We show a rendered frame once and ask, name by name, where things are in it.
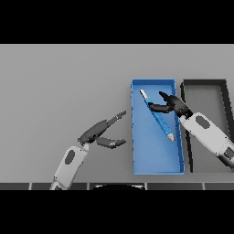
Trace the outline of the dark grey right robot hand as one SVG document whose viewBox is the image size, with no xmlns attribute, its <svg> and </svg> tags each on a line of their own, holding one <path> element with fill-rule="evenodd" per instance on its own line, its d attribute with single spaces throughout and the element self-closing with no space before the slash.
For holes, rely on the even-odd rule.
<svg viewBox="0 0 234 234">
<path fill-rule="evenodd" d="M 167 95 L 165 92 L 160 91 L 159 94 L 163 97 L 166 105 L 148 103 L 148 107 L 152 112 L 169 113 L 174 111 L 178 117 L 184 116 L 186 119 L 191 117 L 194 113 L 190 108 L 179 98 L 174 95 Z"/>
</svg>

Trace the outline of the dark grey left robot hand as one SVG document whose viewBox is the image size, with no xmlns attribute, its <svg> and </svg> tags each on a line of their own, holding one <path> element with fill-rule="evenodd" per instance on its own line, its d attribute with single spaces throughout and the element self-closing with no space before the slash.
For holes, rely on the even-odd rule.
<svg viewBox="0 0 234 234">
<path fill-rule="evenodd" d="M 110 120 L 103 120 L 94 124 L 93 126 L 91 126 L 89 130 L 87 130 L 78 139 L 78 142 L 81 145 L 92 144 L 93 142 L 96 142 L 97 145 L 110 148 L 110 149 L 113 149 L 113 148 L 116 148 L 117 146 L 121 146 L 125 144 L 126 141 L 124 139 L 113 140 L 113 139 L 109 139 L 109 138 L 105 138 L 101 136 L 109 127 L 111 127 L 115 122 L 120 120 L 125 114 L 126 114 L 126 111 L 123 111 L 123 112 L 116 114 Z"/>
</svg>

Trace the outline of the blue pipe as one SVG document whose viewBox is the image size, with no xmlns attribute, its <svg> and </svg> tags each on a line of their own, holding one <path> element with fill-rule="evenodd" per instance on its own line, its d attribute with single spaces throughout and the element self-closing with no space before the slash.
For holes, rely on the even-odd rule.
<svg viewBox="0 0 234 234">
<path fill-rule="evenodd" d="M 145 102 L 147 108 L 150 108 L 150 104 L 152 103 L 152 100 L 147 96 L 147 94 L 144 90 L 140 90 L 140 93 L 142 94 L 142 96 L 144 98 L 144 102 Z M 150 110 L 150 112 L 154 116 L 155 120 L 159 124 L 159 126 L 162 129 L 162 131 L 164 132 L 165 136 L 171 142 L 173 142 L 175 140 L 175 136 L 174 136 L 173 132 L 171 131 L 171 129 L 169 128 L 169 126 L 167 125 L 167 123 L 165 122 L 163 116 L 159 112 L 153 112 L 152 110 Z"/>
</svg>

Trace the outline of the dark grey bin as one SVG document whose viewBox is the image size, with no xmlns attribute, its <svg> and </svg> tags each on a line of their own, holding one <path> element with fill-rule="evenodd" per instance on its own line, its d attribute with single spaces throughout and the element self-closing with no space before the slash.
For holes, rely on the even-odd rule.
<svg viewBox="0 0 234 234">
<path fill-rule="evenodd" d="M 192 112 L 205 114 L 229 139 L 229 120 L 233 119 L 230 103 L 223 101 L 222 84 L 224 80 L 184 80 L 181 83 L 181 98 Z M 202 143 L 185 132 L 186 152 L 189 171 L 198 174 L 234 174 L 234 169 L 225 166 Z"/>
</svg>

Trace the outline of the blue bin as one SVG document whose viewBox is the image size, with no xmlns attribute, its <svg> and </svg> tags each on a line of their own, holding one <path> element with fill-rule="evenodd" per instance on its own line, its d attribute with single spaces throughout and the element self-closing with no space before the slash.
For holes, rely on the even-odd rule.
<svg viewBox="0 0 234 234">
<path fill-rule="evenodd" d="M 174 79 L 132 79 L 133 173 L 135 175 L 182 175 L 185 172 L 180 123 L 174 112 L 162 116 L 173 132 L 171 142 L 150 113 L 140 90 L 153 103 L 165 105 L 160 91 L 176 95 Z"/>
</svg>

